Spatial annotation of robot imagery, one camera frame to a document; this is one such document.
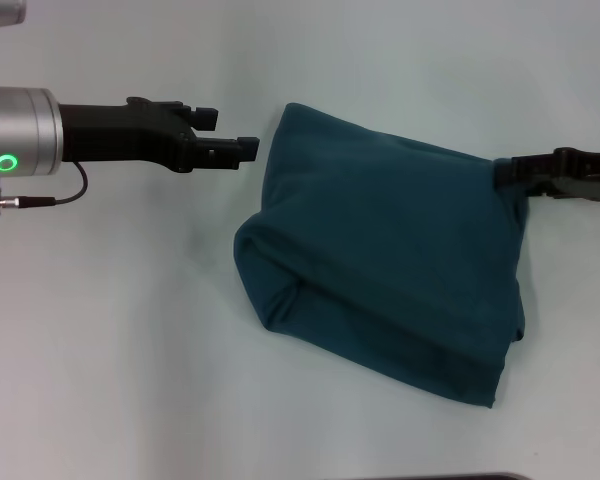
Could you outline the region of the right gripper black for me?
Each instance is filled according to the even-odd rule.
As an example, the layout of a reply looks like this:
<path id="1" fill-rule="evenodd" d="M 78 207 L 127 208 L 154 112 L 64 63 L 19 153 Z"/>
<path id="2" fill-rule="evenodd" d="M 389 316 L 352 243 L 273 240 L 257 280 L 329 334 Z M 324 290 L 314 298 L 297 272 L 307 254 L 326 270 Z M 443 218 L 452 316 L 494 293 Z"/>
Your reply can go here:
<path id="1" fill-rule="evenodd" d="M 531 186 L 531 196 L 600 202 L 600 153 L 570 147 L 494 161 L 494 187 Z"/>

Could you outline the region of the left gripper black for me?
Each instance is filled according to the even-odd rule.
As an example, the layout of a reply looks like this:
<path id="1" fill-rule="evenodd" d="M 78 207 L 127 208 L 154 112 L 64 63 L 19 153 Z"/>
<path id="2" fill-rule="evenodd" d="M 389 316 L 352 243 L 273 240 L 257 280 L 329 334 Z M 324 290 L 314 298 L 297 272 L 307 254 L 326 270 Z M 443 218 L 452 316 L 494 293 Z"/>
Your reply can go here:
<path id="1" fill-rule="evenodd" d="M 194 142 L 192 129 L 215 131 L 219 112 L 181 102 L 130 97 L 119 106 L 61 104 L 59 109 L 65 162 L 145 161 L 175 173 L 238 170 L 256 160 L 260 144 L 256 137 Z"/>

